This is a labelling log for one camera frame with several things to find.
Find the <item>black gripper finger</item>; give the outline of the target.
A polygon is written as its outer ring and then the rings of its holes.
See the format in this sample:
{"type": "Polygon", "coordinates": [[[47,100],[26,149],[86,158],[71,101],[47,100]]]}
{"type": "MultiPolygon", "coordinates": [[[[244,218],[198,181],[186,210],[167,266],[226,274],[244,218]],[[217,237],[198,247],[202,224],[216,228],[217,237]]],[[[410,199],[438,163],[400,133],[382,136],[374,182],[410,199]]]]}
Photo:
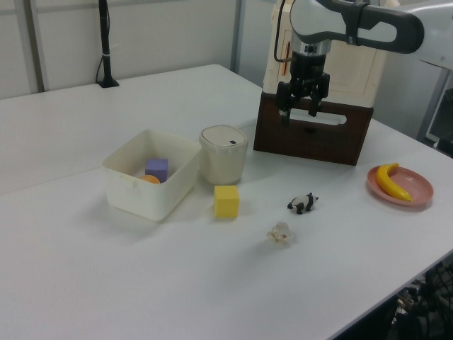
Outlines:
{"type": "Polygon", "coordinates": [[[291,116],[291,110],[297,105],[299,99],[294,97],[291,93],[287,93],[282,97],[280,117],[283,126],[288,126],[291,116]]]}
{"type": "Polygon", "coordinates": [[[319,105],[323,99],[323,92],[318,86],[315,86],[309,95],[311,99],[311,104],[308,109],[308,113],[311,117],[316,117],[316,114],[319,109],[319,105]]]}

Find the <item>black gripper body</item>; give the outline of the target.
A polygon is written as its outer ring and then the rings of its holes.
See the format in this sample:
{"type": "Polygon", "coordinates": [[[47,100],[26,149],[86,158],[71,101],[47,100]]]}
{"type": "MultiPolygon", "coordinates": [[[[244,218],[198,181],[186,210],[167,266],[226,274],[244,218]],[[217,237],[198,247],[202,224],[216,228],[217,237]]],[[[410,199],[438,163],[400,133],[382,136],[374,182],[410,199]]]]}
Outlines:
{"type": "Polygon", "coordinates": [[[328,96],[330,75],[324,72],[324,65],[330,49],[331,41],[314,44],[292,41],[290,80],[289,82],[281,81],[277,85],[275,105],[279,110],[282,97],[287,93],[291,93],[299,101],[301,98],[310,99],[311,91],[315,86],[318,86],[322,89],[323,99],[328,96]]]}

